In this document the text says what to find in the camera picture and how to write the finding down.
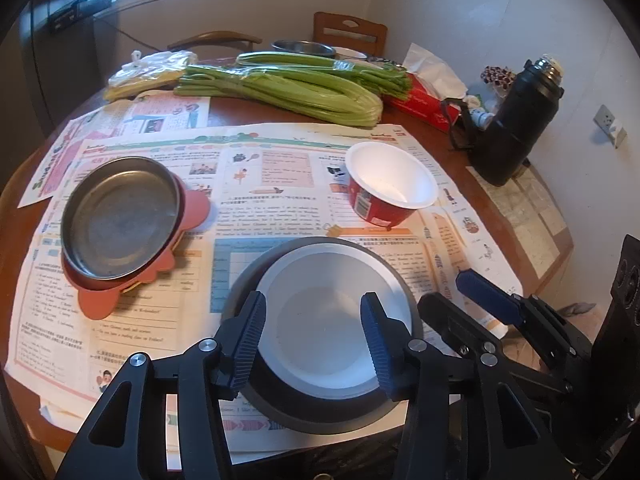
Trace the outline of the large steel bowl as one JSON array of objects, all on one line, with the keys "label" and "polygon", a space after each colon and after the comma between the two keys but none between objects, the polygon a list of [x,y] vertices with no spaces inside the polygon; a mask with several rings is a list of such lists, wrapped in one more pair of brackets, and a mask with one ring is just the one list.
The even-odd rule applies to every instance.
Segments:
[{"label": "large steel bowl", "polygon": [[398,407],[378,386],[360,323],[373,292],[390,318],[422,337],[416,300],[372,250],[325,236],[217,240],[210,306],[238,315],[251,292],[266,322],[242,393],[263,415],[305,434],[346,434]]}]

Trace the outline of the red paper bowl white inside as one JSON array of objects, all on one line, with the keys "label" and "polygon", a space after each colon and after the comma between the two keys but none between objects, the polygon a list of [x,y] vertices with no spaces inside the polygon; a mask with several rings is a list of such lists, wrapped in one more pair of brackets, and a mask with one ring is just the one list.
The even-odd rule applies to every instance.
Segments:
[{"label": "red paper bowl white inside", "polygon": [[390,318],[412,327],[409,297],[385,263],[336,243],[299,247],[279,258],[257,286],[267,319],[258,350],[285,385],[322,400],[378,388],[360,322],[360,300],[374,292]]}]

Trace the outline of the orange plastic plate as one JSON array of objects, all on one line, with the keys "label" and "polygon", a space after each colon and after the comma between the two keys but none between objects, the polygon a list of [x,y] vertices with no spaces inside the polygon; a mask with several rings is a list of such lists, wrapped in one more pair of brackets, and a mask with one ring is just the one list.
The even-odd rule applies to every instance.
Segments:
[{"label": "orange plastic plate", "polygon": [[120,296],[176,265],[174,250],[204,222],[209,200],[169,179],[125,171],[90,188],[79,185],[61,223],[61,261],[81,312],[102,320]]}]

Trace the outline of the steel plate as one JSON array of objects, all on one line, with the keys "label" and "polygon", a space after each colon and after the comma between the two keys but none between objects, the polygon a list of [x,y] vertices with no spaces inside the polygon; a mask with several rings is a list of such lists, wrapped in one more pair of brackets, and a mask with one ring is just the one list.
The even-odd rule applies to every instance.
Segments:
[{"label": "steel plate", "polygon": [[113,159],[70,193],[61,220],[63,254],[84,278],[126,278],[167,246],[181,214],[181,188],[165,166],[146,157]]}]

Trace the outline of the black thermos bottle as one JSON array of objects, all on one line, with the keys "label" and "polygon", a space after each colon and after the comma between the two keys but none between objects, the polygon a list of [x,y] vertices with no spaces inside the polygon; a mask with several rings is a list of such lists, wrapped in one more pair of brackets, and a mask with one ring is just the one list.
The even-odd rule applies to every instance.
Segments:
[{"label": "black thermos bottle", "polygon": [[468,155],[485,181],[505,185],[558,112],[564,96],[562,78],[560,62],[549,55],[526,61],[486,127],[474,122],[462,99],[442,100],[440,109],[448,122],[452,147]]}]

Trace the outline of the large front newspaper sheet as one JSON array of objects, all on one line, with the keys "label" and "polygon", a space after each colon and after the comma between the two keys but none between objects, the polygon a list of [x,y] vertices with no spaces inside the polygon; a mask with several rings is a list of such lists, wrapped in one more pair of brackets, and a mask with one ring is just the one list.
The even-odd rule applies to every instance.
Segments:
[{"label": "large front newspaper sheet", "polygon": [[[393,229],[362,221],[349,203],[345,155],[354,144],[383,142],[431,171],[438,199]],[[81,313],[63,273],[60,222],[77,183],[108,160],[161,162],[209,199],[207,220],[186,233],[175,267],[126,292],[113,314]],[[70,414],[78,429],[108,378],[127,356],[179,353],[211,335],[228,291],[260,254],[292,238],[329,235],[372,250],[414,296],[440,292],[496,336],[503,324],[457,291],[473,269],[506,292],[520,281],[488,229],[434,156],[400,125],[371,130],[313,124],[259,124],[88,140],[32,234],[13,301],[6,371],[44,403]]]}]

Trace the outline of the red tissue box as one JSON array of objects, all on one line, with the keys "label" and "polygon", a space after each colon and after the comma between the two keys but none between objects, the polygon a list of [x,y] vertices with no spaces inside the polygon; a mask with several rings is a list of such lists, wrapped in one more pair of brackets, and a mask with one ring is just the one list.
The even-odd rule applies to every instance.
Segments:
[{"label": "red tissue box", "polygon": [[452,104],[445,104],[431,96],[413,74],[409,75],[411,88],[405,100],[393,96],[383,96],[383,102],[401,110],[407,115],[420,119],[440,132],[447,133],[450,126],[460,116],[460,110]]}]

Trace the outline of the patterned small object behind thermos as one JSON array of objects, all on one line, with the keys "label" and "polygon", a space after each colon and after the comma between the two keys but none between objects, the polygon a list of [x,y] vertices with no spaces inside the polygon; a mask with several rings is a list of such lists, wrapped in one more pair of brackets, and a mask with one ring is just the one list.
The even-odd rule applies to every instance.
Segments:
[{"label": "patterned small object behind thermos", "polygon": [[516,78],[516,73],[509,67],[486,66],[480,73],[480,79],[496,91],[509,91]]}]

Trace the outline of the white tissue paper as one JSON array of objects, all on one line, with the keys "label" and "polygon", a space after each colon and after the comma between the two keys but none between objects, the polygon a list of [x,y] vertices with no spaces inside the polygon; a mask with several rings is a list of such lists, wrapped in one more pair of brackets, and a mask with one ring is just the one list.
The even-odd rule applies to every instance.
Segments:
[{"label": "white tissue paper", "polygon": [[439,101],[463,99],[468,92],[468,87],[445,61],[417,44],[410,44],[402,66]]}]

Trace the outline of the celery bunch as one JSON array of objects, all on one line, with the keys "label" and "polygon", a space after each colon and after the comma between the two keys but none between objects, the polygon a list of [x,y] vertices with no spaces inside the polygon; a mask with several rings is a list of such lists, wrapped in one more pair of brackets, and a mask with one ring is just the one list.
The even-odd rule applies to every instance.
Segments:
[{"label": "celery bunch", "polygon": [[401,67],[334,60],[310,54],[239,54],[230,66],[186,66],[178,96],[226,96],[283,108],[346,127],[372,128],[386,96],[405,101],[412,81]]}]

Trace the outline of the rear newspaper sheet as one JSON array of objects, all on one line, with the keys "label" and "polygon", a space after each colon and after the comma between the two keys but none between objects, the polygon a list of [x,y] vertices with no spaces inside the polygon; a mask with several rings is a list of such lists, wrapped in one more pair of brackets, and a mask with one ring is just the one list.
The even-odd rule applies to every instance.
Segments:
[{"label": "rear newspaper sheet", "polygon": [[149,90],[132,100],[115,101],[72,119],[43,156],[18,206],[29,206],[53,196],[85,140],[204,128],[208,124],[208,111],[206,96],[177,96],[171,91]]}]

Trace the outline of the yellow vegetables in plastic bag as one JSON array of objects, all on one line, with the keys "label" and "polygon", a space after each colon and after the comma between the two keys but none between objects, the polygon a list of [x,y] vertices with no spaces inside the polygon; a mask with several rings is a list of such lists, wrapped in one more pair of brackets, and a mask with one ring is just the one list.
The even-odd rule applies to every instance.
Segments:
[{"label": "yellow vegetables in plastic bag", "polygon": [[160,51],[143,56],[139,50],[131,53],[131,61],[108,78],[103,99],[114,102],[134,98],[138,94],[175,84],[198,56],[189,50]]}]

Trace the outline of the wooden chair with slot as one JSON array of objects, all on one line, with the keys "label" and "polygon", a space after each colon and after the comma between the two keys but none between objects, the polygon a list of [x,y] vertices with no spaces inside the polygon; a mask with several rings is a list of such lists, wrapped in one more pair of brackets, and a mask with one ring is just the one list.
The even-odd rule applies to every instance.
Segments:
[{"label": "wooden chair with slot", "polygon": [[346,14],[316,12],[312,39],[331,47],[349,48],[371,56],[384,54],[387,27]]}]

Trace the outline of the steel bowl at back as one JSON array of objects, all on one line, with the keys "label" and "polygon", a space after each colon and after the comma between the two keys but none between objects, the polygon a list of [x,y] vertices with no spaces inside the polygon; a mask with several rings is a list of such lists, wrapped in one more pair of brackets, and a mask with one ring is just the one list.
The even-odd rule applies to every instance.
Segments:
[{"label": "steel bowl at back", "polygon": [[275,51],[321,56],[322,58],[335,58],[334,48],[320,42],[308,40],[276,40],[271,47]]}]

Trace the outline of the curved wooden chair back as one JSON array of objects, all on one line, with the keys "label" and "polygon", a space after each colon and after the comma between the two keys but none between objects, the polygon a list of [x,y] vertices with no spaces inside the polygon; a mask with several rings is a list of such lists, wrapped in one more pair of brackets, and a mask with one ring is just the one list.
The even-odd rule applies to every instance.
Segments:
[{"label": "curved wooden chair back", "polygon": [[232,30],[213,30],[203,32],[183,40],[170,44],[169,51],[188,50],[196,47],[224,47],[232,48],[240,52],[252,52],[256,46],[262,44],[262,38],[232,32]]}]

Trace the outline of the black device on sill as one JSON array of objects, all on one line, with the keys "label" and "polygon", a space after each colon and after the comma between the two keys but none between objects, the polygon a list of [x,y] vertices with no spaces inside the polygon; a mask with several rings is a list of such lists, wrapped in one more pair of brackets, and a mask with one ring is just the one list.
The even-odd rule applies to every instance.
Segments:
[{"label": "black device on sill", "polygon": [[57,34],[73,24],[108,9],[113,0],[73,0],[48,16],[47,25],[51,34]]}]

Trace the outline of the wall power socket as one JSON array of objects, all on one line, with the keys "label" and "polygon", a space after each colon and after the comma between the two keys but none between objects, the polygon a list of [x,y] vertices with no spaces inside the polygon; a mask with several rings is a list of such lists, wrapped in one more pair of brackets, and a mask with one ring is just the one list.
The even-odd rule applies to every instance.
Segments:
[{"label": "wall power socket", "polygon": [[614,148],[620,148],[626,140],[627,133],[622,123],[614,116],[608,107],[602,104],[593,117],[594,123],[606,134]]}]

